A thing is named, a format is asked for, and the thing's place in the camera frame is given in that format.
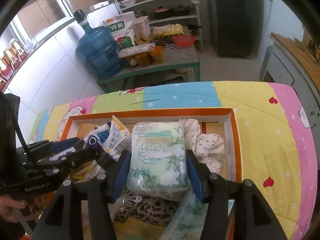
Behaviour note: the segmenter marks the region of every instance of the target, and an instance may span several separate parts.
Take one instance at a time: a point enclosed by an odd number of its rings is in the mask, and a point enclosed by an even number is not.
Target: colorful quilt
[[[316,200],[317,160],[308,119],[290,86],[217,81],[114,92],[42,111],[31,140],[59,140],[71,115],[184,107],[234,109],[242,177],[257,185],[287,238],[301,239],[308,230]]]

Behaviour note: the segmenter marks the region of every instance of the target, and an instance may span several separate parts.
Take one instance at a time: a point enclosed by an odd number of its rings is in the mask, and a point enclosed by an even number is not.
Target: red plastic basket
[[[194,36],[184,34],[184,35],[175,36],[173,38],[173,41],[179,47],[190,47],[195,43],[196,38]]]

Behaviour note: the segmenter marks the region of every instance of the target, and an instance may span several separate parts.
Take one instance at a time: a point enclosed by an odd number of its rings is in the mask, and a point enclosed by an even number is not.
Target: plastic jar
[[[128,56],[128,57],[125,57],[124,59],[127,61],[129,67],[136,67],[139,65],[135,56]]]
[[[135,56],[140,67],[147,67],[151,65],[149,53],[142,53]]]
[[[162,46],[155,46],[154,50],[150,52],[150,56],[154,64],[161,64],[165,62],[164,49]]]

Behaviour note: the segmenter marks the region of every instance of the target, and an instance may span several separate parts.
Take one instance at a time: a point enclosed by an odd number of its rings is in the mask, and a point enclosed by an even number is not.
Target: green tissue package
[[[140,122],[132,130],[132,157],[128,189],[180,201],[189,188],[183,123]]]

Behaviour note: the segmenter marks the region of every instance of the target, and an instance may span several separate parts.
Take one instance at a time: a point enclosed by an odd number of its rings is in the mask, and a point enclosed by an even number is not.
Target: wooden countertop
[[[314,63],[292,40],[276,33],[271,33],[271,36],[284,46],[299,62],[320,94],[320,67],[318,64]]]

